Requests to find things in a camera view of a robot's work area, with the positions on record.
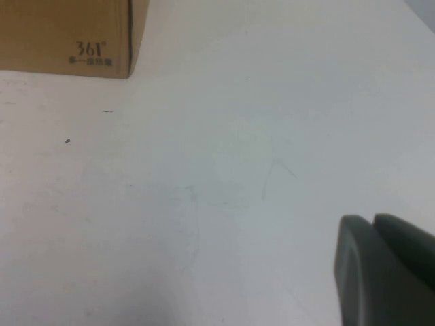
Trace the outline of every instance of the white surface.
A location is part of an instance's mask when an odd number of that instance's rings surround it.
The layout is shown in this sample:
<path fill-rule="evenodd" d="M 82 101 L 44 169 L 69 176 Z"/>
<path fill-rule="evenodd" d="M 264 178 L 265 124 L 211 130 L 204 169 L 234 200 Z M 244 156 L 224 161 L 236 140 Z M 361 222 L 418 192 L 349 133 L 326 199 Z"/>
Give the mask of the white surface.
<path fill-rule="evenodd" d="M 395 0 L 153 0 L 128 81 L 1 72 L 1 324 L 339 325 L 341 215 L 435 232 L 434 86 Z"/>

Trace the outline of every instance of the cardboard box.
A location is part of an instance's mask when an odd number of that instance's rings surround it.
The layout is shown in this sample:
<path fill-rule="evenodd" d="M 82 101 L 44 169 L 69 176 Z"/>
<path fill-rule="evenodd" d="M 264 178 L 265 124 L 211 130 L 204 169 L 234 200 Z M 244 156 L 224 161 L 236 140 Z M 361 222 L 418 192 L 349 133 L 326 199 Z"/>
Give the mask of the cardboard box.
<path fill-rule="evenodd" d="M 0 0 L 0 69 L 128 78 L 149 0 Z"/>

